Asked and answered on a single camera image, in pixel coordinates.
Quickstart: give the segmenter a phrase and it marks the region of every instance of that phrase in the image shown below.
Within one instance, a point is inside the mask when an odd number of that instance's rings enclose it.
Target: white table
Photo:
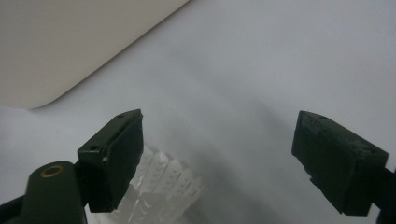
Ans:
[[[299,110],[336,120],[396,167],[393,1],[195,0],[55,102],[0,106],[0,203],[34,169],[76,161],[115,115],[206,184],[195,223],[375,223],[339,215],[291,156]]]

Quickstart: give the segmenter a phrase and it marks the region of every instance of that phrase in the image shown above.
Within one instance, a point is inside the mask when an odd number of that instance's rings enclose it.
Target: beige object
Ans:
[[[45,105],[188,0],[0,0],[0,105]]]

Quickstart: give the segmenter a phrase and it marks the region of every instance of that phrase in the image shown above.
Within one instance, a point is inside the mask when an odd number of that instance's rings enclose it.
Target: transparent plastic object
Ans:
[[[98,224],[170,224],[198,200],[203,189],[201,178],[194,177],[185,162],[145,147],[119,208],[94,216]]]

